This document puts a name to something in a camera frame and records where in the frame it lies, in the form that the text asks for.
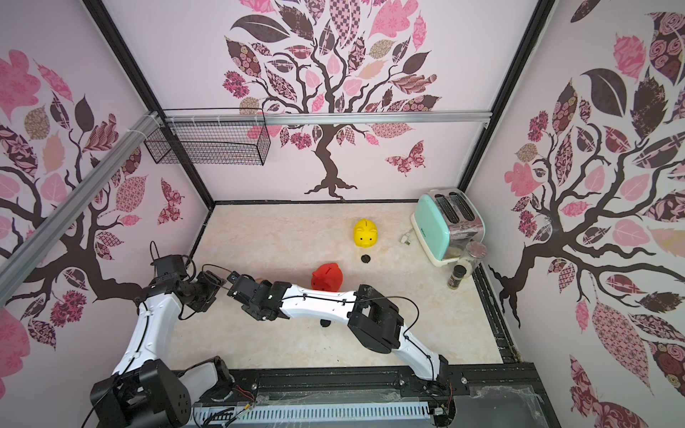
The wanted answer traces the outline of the red piggy bank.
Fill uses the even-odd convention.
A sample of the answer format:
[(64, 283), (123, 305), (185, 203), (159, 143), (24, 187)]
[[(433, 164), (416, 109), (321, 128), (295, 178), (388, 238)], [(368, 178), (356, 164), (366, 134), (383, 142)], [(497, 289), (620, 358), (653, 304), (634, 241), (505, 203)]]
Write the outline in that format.
[(310, 287), (323, 292), (339, 292), (344, 274), (335, 262), (321, 265), (311, 274)]

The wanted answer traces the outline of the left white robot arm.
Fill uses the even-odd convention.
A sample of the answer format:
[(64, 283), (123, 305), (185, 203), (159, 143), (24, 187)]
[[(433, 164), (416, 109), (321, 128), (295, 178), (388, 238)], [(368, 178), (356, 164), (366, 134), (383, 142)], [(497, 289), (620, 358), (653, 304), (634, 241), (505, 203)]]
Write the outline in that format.
[(146, 287), (120, 363), (91, 390), (99, 427), (183, 427), (203, 394), (224, 399), (232, 393), (235, 380), (220, 357), (181, 370), (165, 363), (182, 310), (205, 312), (224, 285), (225, 279), (203, 271), (193, 281), (182, 274), (159, 276)]

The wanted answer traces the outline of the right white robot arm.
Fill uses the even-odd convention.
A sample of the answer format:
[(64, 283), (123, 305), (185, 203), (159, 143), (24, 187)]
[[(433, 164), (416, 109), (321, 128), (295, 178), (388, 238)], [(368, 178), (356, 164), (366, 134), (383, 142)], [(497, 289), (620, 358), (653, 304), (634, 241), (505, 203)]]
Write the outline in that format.
[(352, 292), (326, 292), (285, 282), (258, 284), (239, 276), (228, 296), (258, 321), (311, 317), (345, 325), (365, 349), (395, 355), (421, 381), (441, 389), (449, 386), (449, 361), (420, 342), (399, 307), (370, 285)]

